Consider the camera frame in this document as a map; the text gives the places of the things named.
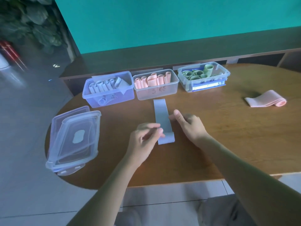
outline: stack of lids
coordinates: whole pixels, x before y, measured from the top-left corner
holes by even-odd
[[[98,154],[100,111],[83,106],[52,119],[46,167],[70,175]]]

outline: plastic container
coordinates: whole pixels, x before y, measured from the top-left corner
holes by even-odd
[[[46,167],[58,175],[72,174],[98,154],[100,111],[67,117],[49,149]]]
[[[62,126],[62,122],[64,119],[67,117],[71,117],[73,115],[81,114],[81,113],[86,113],[90,112],[89,106],[83,106],[68,112],[65,112],[63,114],[57,115],[56,117],[52,118],[51,121],[51,130],[50,130],[50,142],[49,142],[49,149],[52,148],[53,143],[58,135],[58,131],[60,130]]]
[[[116,79],[120,77],[121,79],[126,81],[129,84],[129,86],[122,88],[122,90],[114,89],[105,92],[91,94],[89,90],[89,85],[93,83],[94,80],[92,78],[87,79],[82,92],[82,98],[86,99],[92,108],[113,105],[116,103],[125,102],[135,98],[134,90],[133,90],[134,82],[132,79],[132,75],[129,71],[115,73],[115,74],[100,75],[97,77],[98,80],[100,81],[110,80],[112,78]]]
[[[178,83],[179,83],[179,79],[175,74],[175,72],[171,69],[166,69],[166,70],[158,70],[156,71],[156,73],[158,76],[160,74],[164,75],[168,71],[171,72],[170,83],[159,85],[159,86],[150,86],[143,89],[136,89],[136,87],[134,87],[137,94],[137,98],[139,100],[146,100],[146,99],[162,97],[170,94],[175,94],[178,90]],[[133,76],[133,80],[136,78],[141,78],[143,76],[148,77],[152,73],[153,72],[135,75]]]
[[[204,70],[206,64],[213,65],[213,71],[211,77],[190,81],[182,74],[182,72],[186,70],[190,70],[190,71]],[[180,84],[188,93],[203,90],[203,89],[210,89],[214,87],[224,86],[229,75],[230,72],[222,65],[216,62],[193,64],[178,69],[178,77],[180,79]]]

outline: teal panel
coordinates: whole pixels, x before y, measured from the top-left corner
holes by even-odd
[[[301,0],[56,0],[56,3],[82,54],[301,26]]]

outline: gray pants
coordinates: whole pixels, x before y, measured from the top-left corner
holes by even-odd
[[[206,226],[256,226],[235,194],[209,198],[202,216]]]

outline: forearm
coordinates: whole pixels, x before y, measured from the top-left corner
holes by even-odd
[[[198,143],[225,177],[257,225],[288,225],[300,221],[301,195],[244,162],[210,136]]]
[[[126,159],[121,160],[100,190],[76,214],[68,226],[113,226],[124,193],[135,170],[136,167]]]

